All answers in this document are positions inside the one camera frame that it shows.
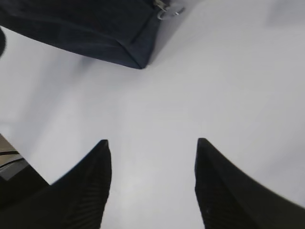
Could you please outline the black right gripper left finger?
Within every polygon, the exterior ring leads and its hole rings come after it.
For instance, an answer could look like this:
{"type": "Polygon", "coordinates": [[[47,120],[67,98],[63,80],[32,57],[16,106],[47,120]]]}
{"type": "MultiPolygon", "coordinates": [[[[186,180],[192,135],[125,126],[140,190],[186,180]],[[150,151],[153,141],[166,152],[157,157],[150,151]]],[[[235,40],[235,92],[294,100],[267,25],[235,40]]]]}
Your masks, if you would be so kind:
{"type": "Polygon", "coordinates": [[[101,140],[78,164],[48,184],[23,158],[0,167],[2,229],[99,229],[112,179],[101,140]]]}

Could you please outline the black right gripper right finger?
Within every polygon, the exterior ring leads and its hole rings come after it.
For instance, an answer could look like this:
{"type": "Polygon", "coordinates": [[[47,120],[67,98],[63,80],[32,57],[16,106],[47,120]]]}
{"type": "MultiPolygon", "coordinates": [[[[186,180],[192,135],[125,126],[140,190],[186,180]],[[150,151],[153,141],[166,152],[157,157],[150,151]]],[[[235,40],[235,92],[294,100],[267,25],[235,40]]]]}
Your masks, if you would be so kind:
{"type": "Polygon", "coordinates": [[[197,142],[195,193],[206,229],[303,229],[305,209],[262,186],[207,139],[197,142]]]}

